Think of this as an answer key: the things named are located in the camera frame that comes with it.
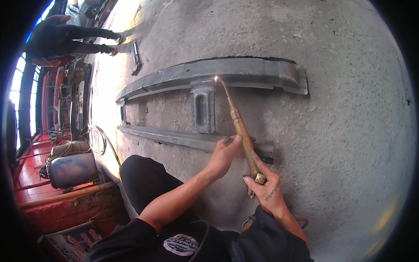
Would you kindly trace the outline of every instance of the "black shirt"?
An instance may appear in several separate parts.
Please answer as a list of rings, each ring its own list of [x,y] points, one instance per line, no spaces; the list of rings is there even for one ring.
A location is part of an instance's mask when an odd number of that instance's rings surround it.
[[[85,262],[284,261],[312,262],[305,242],[284,230],[260,207],[242,234],[219,231],[205,221],[154,228],[136,218],[96,243]]]

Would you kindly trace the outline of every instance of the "black clothing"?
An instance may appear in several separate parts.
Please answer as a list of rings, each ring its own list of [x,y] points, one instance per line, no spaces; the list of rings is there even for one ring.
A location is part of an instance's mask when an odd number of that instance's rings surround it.
[[[111,53],[113,49],[104,44],[86,44],[73,39],[104,37],[117,39],[119,34],[98,27],[73,25],[44,25],[39,23],[26,43],[26,59],[53,60],[69,54]]]
[[[153,199],[182,184],[162,164],[141,156],[127,158],[119,174],[139,214]],[[305,242],[281,228],[260,206],[242,234],[219,231],[187,213],[158,234],[136,218],[96,243],[84,261],[313,261]]]

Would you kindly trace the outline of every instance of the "person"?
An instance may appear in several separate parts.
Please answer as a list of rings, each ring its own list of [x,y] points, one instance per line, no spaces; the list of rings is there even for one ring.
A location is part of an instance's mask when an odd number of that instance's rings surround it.
[[[117,44],[122,44],[125,39],[121,34],[98,27],[81,27],[67,25],[70,16],[53,15],[33,29],[25,45],[26,62],[38,66],[57,67],[60,58],[71,54],[116,54],[116,48],[105,44],[87,44],[74,39],[85,37],[103,37],[114,39]]]
[[[239,234],[219,231],[191,211],[192,203],[227,173],[241,152],[241,135],[231,138],[229,145],[218,141],[207,166],[185,183],[150,158],[128,157],[119,173],[140,215],[94,244],[84,261],[313,261],[307,237],[284,202],[279,176],[254,151],[252,158],[267,182],[247,177],[246,184],[272,215],[258,206],[250,227]]]

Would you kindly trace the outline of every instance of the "garage floor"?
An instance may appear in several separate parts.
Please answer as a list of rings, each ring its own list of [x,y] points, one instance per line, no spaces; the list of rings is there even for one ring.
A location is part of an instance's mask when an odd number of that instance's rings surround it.
[[[158,145],[117,130],[116,95],[134,80],[204,58],[292,59],[306,68],[308,96],[231,88],[249,133],[257,142],[275,142],[270,168],[281,176],[292,213],[310,221],[305,232],[315,261],[359,261],[382,244],[411,180],[416,123],[402,56],[369,3],[120,0],[103,27],[122,32],[127,40],[115,57],[86,58],[93,64],[92,121],[108,135],[121,161],[132,154],[151,157],[186,181],[210,158],[199,150]],[[130,75],[134,39],[141,41],[144,64],[135,77]],[[215,99],[217,131],[234,134],[225,93],[218,90]],[[189,90],[144,97],[127,106],[133,125],[191,131],[190,116]],[[96,135],[93,140],[99,146]],[[96,160],[102,172],[118,181],[110,150]],[[235,160],[204,195],[208,220],[221,230],[240,231],[257,206],[241,183],[246,172],[246,162]]]

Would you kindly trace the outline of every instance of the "black pants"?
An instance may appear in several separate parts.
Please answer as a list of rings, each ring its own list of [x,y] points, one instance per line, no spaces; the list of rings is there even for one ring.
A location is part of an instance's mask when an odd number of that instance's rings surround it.
[[[49,26],[45,29],[44,41],[46,48],[50,48],[51,57],[68,54],[111,53],[113,49],[104,44],[86,44],[73,39],[86,37],[103,37],[117,39],[119,34],[98,27],[81,27],[73,25]]]
[[[122,163],[119,175],[129,201],[138,214],[155,198],[183,184],[168,174],[159,162],[137,155],[130,156]],[[194,220],[198,220],[198,217],[194,210],[188,209],[175,223]]]

